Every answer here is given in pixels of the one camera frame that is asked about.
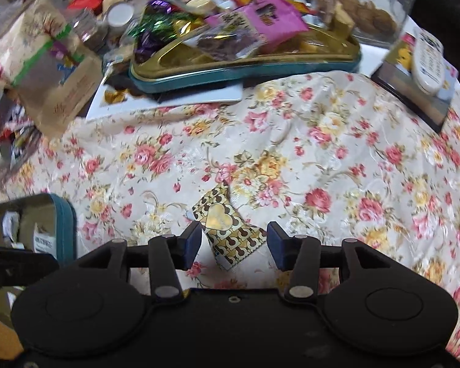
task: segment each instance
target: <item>white jar lid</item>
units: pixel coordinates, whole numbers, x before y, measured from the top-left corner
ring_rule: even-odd
[[[128,3],[113,4],[107,12],[107,23],[114,28],[126,26],[133,19],[134,13],[135,9]]]

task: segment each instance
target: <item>snack package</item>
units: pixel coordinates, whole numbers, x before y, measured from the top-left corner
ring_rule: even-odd
[[[28,0],[0,36],[0,77],[38,129],[56,138],[99,86],[101,60],[49,0]]]
[[[269,54],[284,41],[308,31],[302,15],[286,0],[252,0],[248,5],[206,18],[211,26],[219,24],[248,28],[266,40],[261,48]]]
[[[153,0],[145,8],[139,24],[128,33],[135,38],[135,61],[143,63],[177,37],[204,24],[201,18],[181,11],[166,0]]]
[[[243,7],[244,5],[249,4],[252,0],[232,0],[234,3],[236,3],[237,7]],[[293,7],[297,9],[298,12],[300,12],[303,15],[317,15],[316,10],[311,10],[309,7],[307,7],[304,3],[301,3],[299,1],[288,1]]]
[[[197,37],[196,46],[216,61],[235,61],[253,55],[264,40],[246,28],[216,26]]]

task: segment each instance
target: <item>label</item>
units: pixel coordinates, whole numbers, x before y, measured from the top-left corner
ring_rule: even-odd
[[[56,258],[56,238],[47,232],[39,232],[37,226],[34,228],[34,252],[49,253]]]

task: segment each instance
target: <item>white paper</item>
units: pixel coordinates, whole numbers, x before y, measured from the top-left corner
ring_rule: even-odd
[[[242,82],[228,82],[197,89],[182,89],[163,93],[161,102],[149,97],[135,98],[126,93],[126,101],[109,105],[104,101],[104,92],[113,90],[111,87],[101,84],[97,89],[86,119],[93,120],[99,117],[115,115],[118,113],[131,112],[143,109],[156,109],[168,106],[191,105],[196,103],[211,102],[237,102],[243,97],[244,87]]]
[[[34,228],[33,245],[35,253],[49,253],[56,258],[56,238],[47,232],[40,232],[37,224]]]

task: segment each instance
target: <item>yellow flower print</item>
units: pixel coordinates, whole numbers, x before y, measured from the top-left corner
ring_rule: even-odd
[[[421,140],[421,146],[423,150],[427,151],[431,147],[431,142],[429,141],[429,138],[423,138]]]
[[[451,132],[460,141],[460,126],[455,126]]]
[[[264,155],[257,163],[259,172],[273,180],[280,176],[281,168],[285,164],[286,158],[278,155]]]
[[[445,263],[439,258],[431,258],[427,270],[424,272],[424,277],[434,282],[437,285],[442,283],[443,272],[445,270]]]
[[[280,271],[280,274],[276,278],[276,287],[280,290],[280,292],[284,292],[286,287],[290,284],[291,273],[291,271]]]
[[[202,135],[202,134],[206,133],[209,130],[210,126],[211,126],[211,121],[209,121],[209,120],[198,120],[197,122],[195,122],[191,126],[185,126],[183,131],[187,135],[189,135],[191,137],[194,137],[194,136],[199,136],[199,135]]]
[[[126,162],[129,159],[129,153],[128,152],[121,152],[119,155],[119,160],[121,162]]]
[[[258,87],[257,91],[255,92],[255,99],[258,101],[268,101],[273,99],[277,93],[278,91],[274,87]]]
[[[94,215],[101,214],[104,211],[105,207],[106,204],[100,198],[96,198],[90,203],[90,211]]]
[[[386,227],[372,228],[367,231],[364,236],[364,243],[381,252],[385,252],[390,247],[389,239],[387,238]]]
[[[429,195],[426,191],[417,191],[414,194],[414,200],[418,207],[423,207],[428,203]]]
[[[24,178],[31,178],[33,173],[34,168],[32,167],[31,161],[28,160],[22,165],[21,169],[18,172],[18,175]]]
[[[319,128],[325,134],[337,136],[344,132],[346,125],[341,115],[334,112],[327,112],[322,118]]]

